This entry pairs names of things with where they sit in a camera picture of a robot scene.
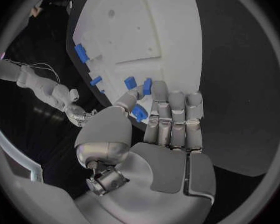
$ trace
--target humanoid robot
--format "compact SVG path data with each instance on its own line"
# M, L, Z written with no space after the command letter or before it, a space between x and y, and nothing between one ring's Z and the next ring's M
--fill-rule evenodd
M84 215L98 221L104 210L108 223L143 223L143 216L145 223L204 221L214 203L216 181L212 162L202 152L199 92L169 93L164 81L153 81L143 142L130 148L128 116L145 96L143 86L128 90L96 114L74 104L79 98L76 90L36 75L30 66L2 60L0 79L32 89L82 127L74 147L79 163L92 172L86 180L90 194L78 203L94 205Z

